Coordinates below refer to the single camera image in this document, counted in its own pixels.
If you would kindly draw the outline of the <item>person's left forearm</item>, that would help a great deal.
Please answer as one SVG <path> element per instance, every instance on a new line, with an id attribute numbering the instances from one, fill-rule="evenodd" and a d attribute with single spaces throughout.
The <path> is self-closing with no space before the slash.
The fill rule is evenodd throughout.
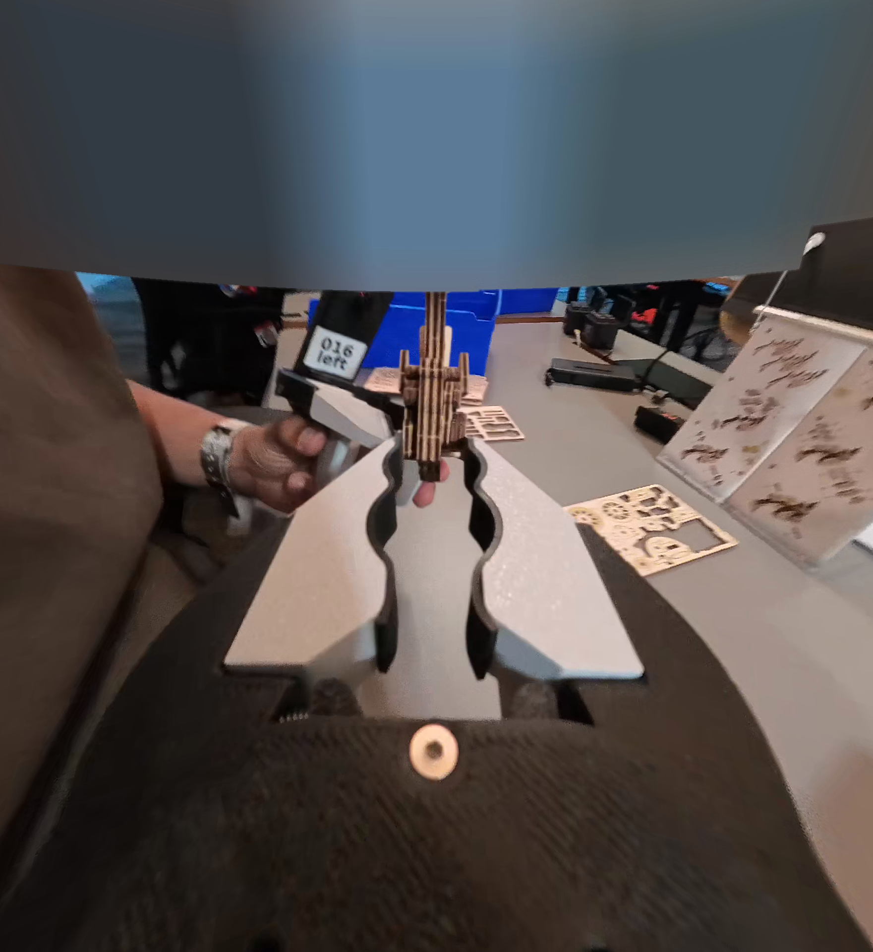
<path id="1" fill-rule="evenodd" d="M 224 419 L 188 402 L 126 381 L 154 447 L 165 482 L 205 486 L 200 452 L 205 435 Z"/>

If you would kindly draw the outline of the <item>grey desk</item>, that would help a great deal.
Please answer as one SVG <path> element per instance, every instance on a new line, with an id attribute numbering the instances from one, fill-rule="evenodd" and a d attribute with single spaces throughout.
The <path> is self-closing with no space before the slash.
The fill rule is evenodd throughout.
<path id="1" fill-rule="evenodd" d="M 633 427 L 632 395 L 545 387 L 554 357 L 585 360 L 560 323 L 494 330 L 486 402 L 525 435 L 496 443 L 561 506 L 651 483 L 674 492 L 738 545 L 647 580 L 692 626 L 745 696 L 787 779 L 817 853 L 873 944 L 873 556 L 850 545 L 802 570 L 655 460 Z M 398 510 L 399 650 L 387 675 L 362 684 L 371 716 L 490 718 L 491 678 L 478 683 L 462 645 L 479 548 L 467 532 L 462 469 L 426 510 Z"/>

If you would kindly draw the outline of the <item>black long case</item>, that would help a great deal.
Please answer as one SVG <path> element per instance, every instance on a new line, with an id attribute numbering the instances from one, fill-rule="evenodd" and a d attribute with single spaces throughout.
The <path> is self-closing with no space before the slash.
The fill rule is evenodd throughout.
<path id="1" fill-rule="evenodd" d="M 564 358 L 551 360 L 544 375 L 544 384 L 546 387 L 562 385 L 620 393 L 633 393 L 642 387 L 638 376 L 626 365 Z"/>

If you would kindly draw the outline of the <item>dark flat pad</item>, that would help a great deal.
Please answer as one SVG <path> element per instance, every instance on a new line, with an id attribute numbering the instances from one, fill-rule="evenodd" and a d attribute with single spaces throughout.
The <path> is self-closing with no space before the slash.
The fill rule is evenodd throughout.
<path id="1" fill-rule="evenodd" d="M 645 398 L 662 394 L 668 401 L 690 411 L 703 402 L 723 376 L 715 368 L 654 345 L 642 351 L 615 354 L 607 361 L 630 367 L 639 378 L 642 385 L 639 392 Z"/>

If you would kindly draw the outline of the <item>small black box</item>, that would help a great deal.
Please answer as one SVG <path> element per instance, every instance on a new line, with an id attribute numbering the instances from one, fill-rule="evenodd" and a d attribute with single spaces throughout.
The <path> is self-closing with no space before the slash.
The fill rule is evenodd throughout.
<path id="1" fill-rule="evenodd" d="M 655 406 L 638 407 L 634 414 L 634 428 L 659 445 L 666 446 L 685 425 L 685 418 Z"/>

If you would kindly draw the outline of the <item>wooden sheet with large cutout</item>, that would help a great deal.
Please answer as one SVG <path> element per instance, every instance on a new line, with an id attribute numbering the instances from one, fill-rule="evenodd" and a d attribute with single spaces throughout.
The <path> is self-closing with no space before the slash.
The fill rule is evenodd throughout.
<path id="1" fill-rule="evenodd" d="M 646 578 L 735 548 L 737 540 L 673 492 L 650 484 L 566 506 Z"/>

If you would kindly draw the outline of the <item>black device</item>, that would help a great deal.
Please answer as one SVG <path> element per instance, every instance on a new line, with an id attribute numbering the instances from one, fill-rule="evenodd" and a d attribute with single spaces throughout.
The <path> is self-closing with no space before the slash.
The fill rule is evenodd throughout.
<path id="1" fill-rule="evenodd" d="M 585 302 L 569 302 L 562 321 L 562 332 L 580 347 L 600 353 L 613 351 L 621 322 L 608 313 L 595 310 Z"/>

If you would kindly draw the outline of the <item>wooden motorcycle model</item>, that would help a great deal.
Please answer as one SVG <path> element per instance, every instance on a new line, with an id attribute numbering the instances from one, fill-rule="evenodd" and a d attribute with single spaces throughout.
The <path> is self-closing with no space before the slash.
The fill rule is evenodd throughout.
<path id="1" fill-rule="evenodd" d="M 407 350 L 399 355 L 402 446 L 404 459 L 416 463 L 419 479 L 438 482 L 444 456 L 460 450 L 466 439 L 461 406 L 468 390 L 469 358 L 461 351 L 457 362 L 451 362 L 447 292 L 424 296 L 418 360 L 413 362 Z"/>

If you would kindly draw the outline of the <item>person's olive shirt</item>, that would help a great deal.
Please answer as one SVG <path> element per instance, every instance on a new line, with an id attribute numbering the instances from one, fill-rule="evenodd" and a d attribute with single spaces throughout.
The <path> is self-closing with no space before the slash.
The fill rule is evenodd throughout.
<path id="1" fill-rule="evenodd" d="M 0 843 L 160 506 L 153 445 L 80 282 L 0 265 Z"/>

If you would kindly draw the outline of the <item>person's left hand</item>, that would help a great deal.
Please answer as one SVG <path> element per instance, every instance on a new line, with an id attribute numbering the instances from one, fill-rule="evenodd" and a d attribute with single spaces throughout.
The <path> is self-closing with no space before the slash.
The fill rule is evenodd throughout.
<path id="1" fill-rule="evenodd" d="M 315 494 L 315 469 L 327 431 L 291 415 L 266 425 L 248 425 L 232 437 L 226 474 L 230 489 L 289 514 Z"/>

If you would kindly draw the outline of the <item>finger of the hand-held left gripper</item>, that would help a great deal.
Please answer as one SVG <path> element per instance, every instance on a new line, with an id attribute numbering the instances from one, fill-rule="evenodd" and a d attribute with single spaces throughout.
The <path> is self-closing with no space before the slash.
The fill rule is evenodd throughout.
<path id="1" fill-rule="evenodd" d="M 347 390 L 311 390 L 307 414 L 330 434 L 364 448 L 375 448 L 394 435 L 384 411 Z"/>

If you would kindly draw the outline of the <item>stack of wooden sheets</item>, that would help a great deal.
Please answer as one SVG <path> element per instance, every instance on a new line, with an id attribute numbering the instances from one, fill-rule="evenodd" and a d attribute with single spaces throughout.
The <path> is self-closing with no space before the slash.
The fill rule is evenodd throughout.
<path id="1" fill-rule="evenodd" d="M 399 369 L 396 367 L 373 368 L 361 386 L 372 392 L 399 396 L 402 393 Z M 464 407 L 483 405 L 488 386 L 487 378 L 470 374 L 467 378 L 466 392 L 461 398 L 461 405 Z"/>

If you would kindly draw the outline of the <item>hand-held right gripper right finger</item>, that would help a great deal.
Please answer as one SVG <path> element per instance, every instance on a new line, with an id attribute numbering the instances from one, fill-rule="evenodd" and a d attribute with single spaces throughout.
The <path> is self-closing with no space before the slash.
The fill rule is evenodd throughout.
<path id="1" fill-rule="evenodd" d="M 475 676 L 640 679 L 644 663 L 573 517 L 483 440 L 467 441 L 465 484 L 481 551 L 466 617 Z"/>

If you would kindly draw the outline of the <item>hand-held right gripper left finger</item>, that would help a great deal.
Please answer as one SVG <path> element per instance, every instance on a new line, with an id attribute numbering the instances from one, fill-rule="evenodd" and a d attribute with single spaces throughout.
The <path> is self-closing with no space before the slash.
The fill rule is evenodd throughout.
<path id="1" fill-rule="evenodd" d="M 368 676 L 398 644 L 395 570 L 402 446 L 390 438 L 291 518 L 224 666 L 280 676 Z"/>

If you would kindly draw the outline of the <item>blue plastic bin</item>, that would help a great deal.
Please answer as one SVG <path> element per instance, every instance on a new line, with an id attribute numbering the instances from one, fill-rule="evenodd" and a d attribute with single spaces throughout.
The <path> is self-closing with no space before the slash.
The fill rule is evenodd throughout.
<path id="1" fill-rule="evenodd" d="M 468 355 L 471 375 L 486 373 L 490 342 L 499 314 L 501 291 L 451 292 L 447 295 L 446 325 L 451 331 L 450 364 Z M 399 354 L 419 361 L 419 333 L 426 320 L 422 292 L 396 292 L 361 364 L 362 369 L 397 367 Z"/>
<path id="2" fill-rule="evenodd" d="M 550 314 L 559 292 L 560 288 L 501 290 L 497 316 Z"/>

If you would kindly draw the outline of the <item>assembly instruction booklet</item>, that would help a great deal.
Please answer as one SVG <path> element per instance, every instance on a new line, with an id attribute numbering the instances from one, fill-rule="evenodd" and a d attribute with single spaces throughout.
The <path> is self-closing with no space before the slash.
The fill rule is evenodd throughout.
<path id="1" fill-rule="evenodd" d="M 873 330 L 759 308 L 660 466 L 803 566 L 873 524 Z"/>

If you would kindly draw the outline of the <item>wooden sheet with bar cutouts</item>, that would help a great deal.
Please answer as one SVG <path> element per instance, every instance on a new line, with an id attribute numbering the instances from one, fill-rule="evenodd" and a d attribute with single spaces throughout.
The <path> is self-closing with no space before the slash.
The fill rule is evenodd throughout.
<path id="1" fill-rule="evenodd" d="M 521 442 L 525 434 L 513 418 L 499 406 L 464 408 L 465 435 L 487 443 Z"/>

